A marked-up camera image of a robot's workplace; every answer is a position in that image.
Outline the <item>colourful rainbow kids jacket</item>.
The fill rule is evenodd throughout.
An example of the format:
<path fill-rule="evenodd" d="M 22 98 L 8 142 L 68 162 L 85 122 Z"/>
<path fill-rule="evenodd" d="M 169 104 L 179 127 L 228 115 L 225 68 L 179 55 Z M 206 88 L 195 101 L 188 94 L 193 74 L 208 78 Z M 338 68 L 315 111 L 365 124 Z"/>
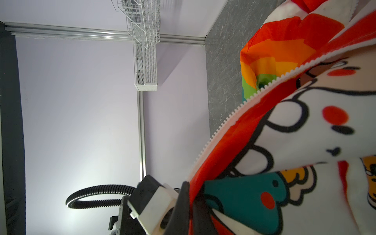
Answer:
<path fill-rule="evenodd" d="M 285 1 L 240 52 L 243 103 L 198 158 L 218 235 L 376 232 L 376 3 Z"/>

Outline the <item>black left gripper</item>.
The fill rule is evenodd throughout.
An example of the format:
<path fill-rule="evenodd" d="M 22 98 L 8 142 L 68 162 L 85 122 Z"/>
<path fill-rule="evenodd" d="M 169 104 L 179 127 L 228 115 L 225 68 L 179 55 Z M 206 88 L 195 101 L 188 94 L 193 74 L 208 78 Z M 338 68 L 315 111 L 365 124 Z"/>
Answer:
<path fill-rule="evenodd" d="M 131 217 L 131 210 L 127 205 L 128 199 L 128 196 L 123 196 L 119 206 L 118 215 L 110 217 L 108 230 L 111 235 L 146 234 L 139 221 Z"/>

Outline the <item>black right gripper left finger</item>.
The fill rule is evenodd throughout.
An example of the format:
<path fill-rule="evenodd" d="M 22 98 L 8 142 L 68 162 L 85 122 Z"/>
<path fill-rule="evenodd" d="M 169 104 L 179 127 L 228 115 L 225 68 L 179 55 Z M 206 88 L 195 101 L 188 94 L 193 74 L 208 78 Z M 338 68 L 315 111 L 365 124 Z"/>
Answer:
<path fill-rule="evenodd" d="M 188 235 L 190 227 L 190 184 L 185 181 L 179 192 L 164 235 Z"/>

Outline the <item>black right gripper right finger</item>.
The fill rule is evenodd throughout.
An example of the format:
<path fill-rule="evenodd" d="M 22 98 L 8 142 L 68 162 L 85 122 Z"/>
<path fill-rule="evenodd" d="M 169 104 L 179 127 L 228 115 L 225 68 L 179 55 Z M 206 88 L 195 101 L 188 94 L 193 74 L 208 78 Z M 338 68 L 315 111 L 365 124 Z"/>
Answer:
<path fill-rule="evenodd" d="M 209 209 L 203 200 L 193 202 L 193 234 L 217 235 L 217 230 L 211 219 Z"/>

